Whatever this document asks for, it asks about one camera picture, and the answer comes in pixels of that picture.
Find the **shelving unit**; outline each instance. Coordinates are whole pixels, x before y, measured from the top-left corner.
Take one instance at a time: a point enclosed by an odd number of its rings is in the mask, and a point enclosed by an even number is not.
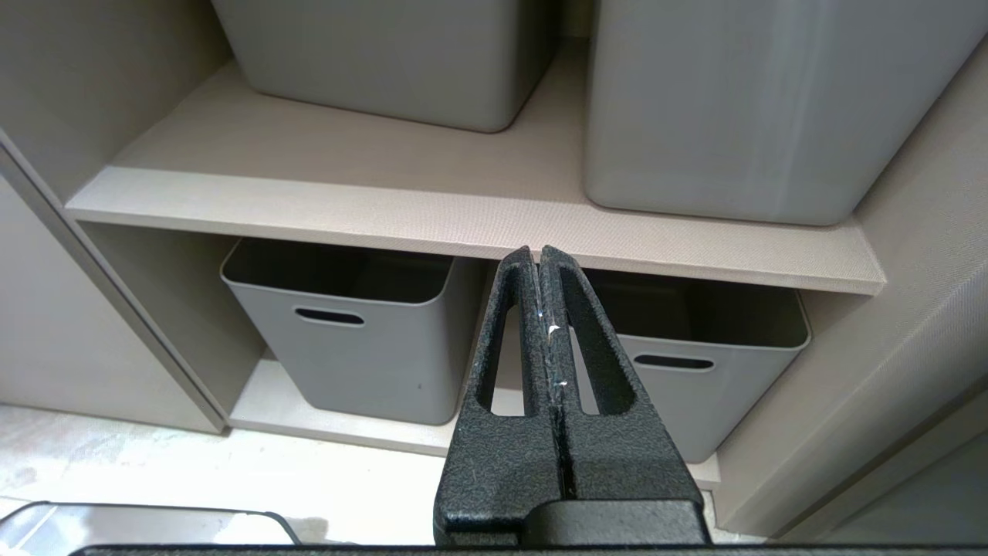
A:
[[[484,135],[254,92],[222,67],[66,204],[80,221],[501,258],[874,295],[854,219],[812,228],[616,211],[583,194],[586,50]]]

